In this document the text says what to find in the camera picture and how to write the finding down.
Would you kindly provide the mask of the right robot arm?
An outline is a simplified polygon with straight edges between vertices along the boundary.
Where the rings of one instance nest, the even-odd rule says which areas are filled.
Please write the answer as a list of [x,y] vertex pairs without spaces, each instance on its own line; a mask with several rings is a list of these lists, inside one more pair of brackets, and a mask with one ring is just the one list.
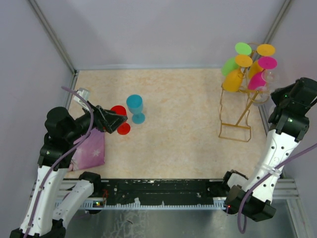
[[268,122],[264,152],[250,178],[231,170],[225,174],[221,190],[229,214],[241,214],[259,222],[272,218],[273,192],[285,161],[309,129],[306,113],[317,103],[316,80],[302,77],[271,94],[275,108]]

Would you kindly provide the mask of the blue plastic wine glass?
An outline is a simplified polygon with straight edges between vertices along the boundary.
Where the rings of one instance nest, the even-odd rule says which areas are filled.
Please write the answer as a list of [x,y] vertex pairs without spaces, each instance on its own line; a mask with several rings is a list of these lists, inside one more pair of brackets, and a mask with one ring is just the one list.
[[132,114],[132,122],[142,124],[145,121],[142,97],[137,94],[130,95],[126,100],[126,104],[129,112]]

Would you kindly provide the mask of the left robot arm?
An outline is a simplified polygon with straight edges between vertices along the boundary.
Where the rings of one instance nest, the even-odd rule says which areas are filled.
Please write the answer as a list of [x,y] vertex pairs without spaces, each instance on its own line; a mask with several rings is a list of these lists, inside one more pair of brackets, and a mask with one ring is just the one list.
[[113,133],[127,116],[101,106],[89,105],[84,115],[74,119],[64,107],[55,107],[47,114],[47,133],[40,149],[35,190],[27,214],[19,228],[11,231],[12,238],[63,238],[80,206],[89,196],[103,191],[101,176],[84,172],[64,200],[55,205],[61,183],[70,167],[77,147],[92,129]]

